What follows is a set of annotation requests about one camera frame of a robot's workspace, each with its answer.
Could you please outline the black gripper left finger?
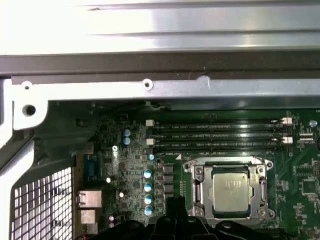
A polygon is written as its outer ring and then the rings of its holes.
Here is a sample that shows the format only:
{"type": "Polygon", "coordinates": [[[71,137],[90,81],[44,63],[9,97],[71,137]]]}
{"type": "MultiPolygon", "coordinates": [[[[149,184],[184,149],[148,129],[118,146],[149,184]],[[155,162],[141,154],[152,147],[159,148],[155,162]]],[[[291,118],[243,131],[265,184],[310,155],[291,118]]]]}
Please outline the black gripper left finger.
{"type": "Polygon", "coordinates": [[[155,222],[147,226],[130,220],[120,225],[120,240],[175,240],[177,233],[177,198],[165,201],[165,215],[156,216],[155,222]]]}

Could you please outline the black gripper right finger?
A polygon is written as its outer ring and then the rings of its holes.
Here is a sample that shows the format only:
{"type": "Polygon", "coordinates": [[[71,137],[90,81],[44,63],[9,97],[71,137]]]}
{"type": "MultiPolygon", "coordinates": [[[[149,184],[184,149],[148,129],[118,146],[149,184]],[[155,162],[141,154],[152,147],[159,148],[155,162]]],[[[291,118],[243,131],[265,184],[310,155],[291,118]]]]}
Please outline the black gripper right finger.
{"type": "Polygon", "coordinates": [[[185,197],[176,198],[177,240],[243,240],[240,229],[232,221],[222,221],[212,227],[205,219],[189,216],[185,197]]]}

